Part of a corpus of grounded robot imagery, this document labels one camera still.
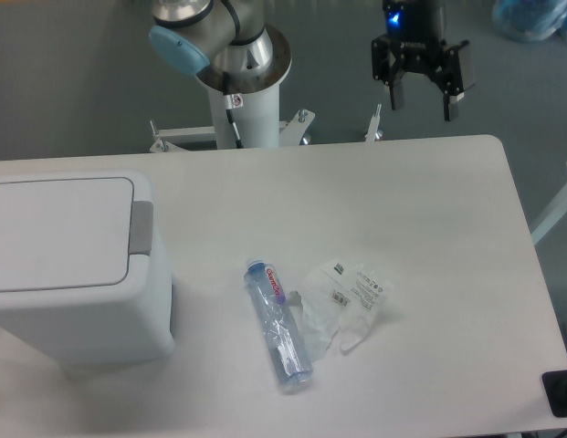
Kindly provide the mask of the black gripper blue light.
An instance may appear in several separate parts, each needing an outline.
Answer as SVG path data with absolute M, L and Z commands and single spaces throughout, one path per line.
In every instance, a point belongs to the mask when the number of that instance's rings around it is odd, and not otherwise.
M 471 45 L 446 45 L 443 1 L 384 1 L 386 33 L 371 43 L 373 78 L 389 90 L 392 110 L 404 105 L 402 77 L 422 74 L 443 90 L 444 118 L 454 120 L 465 92 L 476 84 Z

